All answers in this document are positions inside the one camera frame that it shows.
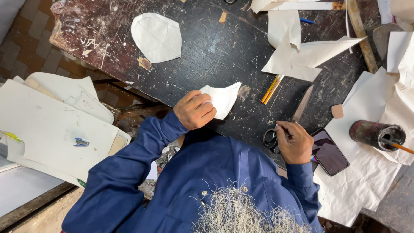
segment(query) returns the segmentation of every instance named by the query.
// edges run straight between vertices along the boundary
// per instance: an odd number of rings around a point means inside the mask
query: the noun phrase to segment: tiled floor
[[[8,79],[18,75],[26,79],[34,72],[45,72],[69,78],[111,78],[99,69],[89,65],[89,68],[82,66],[79,59],[71,59],[73,56],[66,57],[63,51],[49,43],[55,26],[55,17],[50,11],[51,5],[52,0],[26,0],[0,46],[0,77]],[[128,87],[122,82],[116,84]],[[95,88],[101,101],[115,107],[132,105],[134,102],[131,96],[124,96],[107,85],[96,85]],[[129,90],[155,101],[138,90]]]

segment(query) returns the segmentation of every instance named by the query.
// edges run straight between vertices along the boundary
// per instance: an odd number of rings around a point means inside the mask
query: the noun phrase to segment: phone screen
[[[313,135],[312,153],[330,176],[349,166],[347,159],[324,129]]]

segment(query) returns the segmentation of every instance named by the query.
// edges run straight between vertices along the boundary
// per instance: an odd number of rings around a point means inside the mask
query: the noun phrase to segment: wooden stick
[[[272,82],[272,85],[270,85],[270,87],[269,87],[269,89],[267,90],[267,92],[266,92],[265,96],[263,97],[263,99],[262,99],[262,101],[261,101],[262,103],[266,100],[267,96],[270,94],[271,90],[273,89],[274,85],[276,84],[276,82],[277,82],[277,76],[274,78],[274,80],[273,80],[273,82]]]
[[[363,27],[361,15],[359,13],[356,0],[347,0],[347,10],[349,12],[349,18],[351,19],[352,27],[354,28],[356,37],[366,37],[366,32]],[[368,66],[368,71],[372,74],[375,74],[378,71],[378,66],[377,62],[375,61],[375,57],[372,52],[371,45],[369,44],[368,38],[365,38],[364,40],[359,42],[359,45],[361,46],[366,66]]]
[[[388,145],[392,145],[394,147],[397,147],[397,148],[399,148],[401,150],[404,150],[404,151],[406,151],[406,152],[411,153],[411,154],[414,155],[414,150],[410,150],[410,149],[408,149],[408,148],[406,148],[406,147],[404,147],[404,146],[402,146],[400,144],[397,144],[397,143],[395,143],[393,141],[390,141],[390,140],[385,139],[385,138],[381,138],[381,141],[384,142],[384,143],[387,143]]]
[[[265,102],[264,102],[264,104],[265,104],[265,105],[267,104],[267,102],[269,102],[270,98],[272,97],[272,95],[273,95],[274,91],[276,91],[276,89],[277,89],[277,87],[279,86],[280,82],[282,81],[283,77],[284,77],[284,75],[278,75],[278,76],[277,76],[277,82],[276,82],[276,84],[274,85],[274,87],[272,88],[272,90],[270,91],[270,94],[269,94],[269,95],[267,96],[267,98],[265,99]]]

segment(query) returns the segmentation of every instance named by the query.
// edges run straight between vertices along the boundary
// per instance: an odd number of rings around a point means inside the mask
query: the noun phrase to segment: hand
[[[277,144],[288,164],[304,164],[311,161],[313,138],[297,123],[276,121]]]
[[[194,90],[187,93],[173,108],[177,118],[188,130],[198,129],[211,121],[217,113],[208,94]]]

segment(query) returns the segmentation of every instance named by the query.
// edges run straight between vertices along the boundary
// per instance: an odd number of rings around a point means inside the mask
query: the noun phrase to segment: person
[[[299,124],[277,121],[287,177],[258,148],[231,137],[187,144],[156,182],[153,199],[141,205],[150,164],[182,134],[203,127],[216,109],[194,90],[163,119],[147,118],[137,140],[89,170],[84,193],[62,229],[80,232],[323,232],[313,183],[312,137]]]

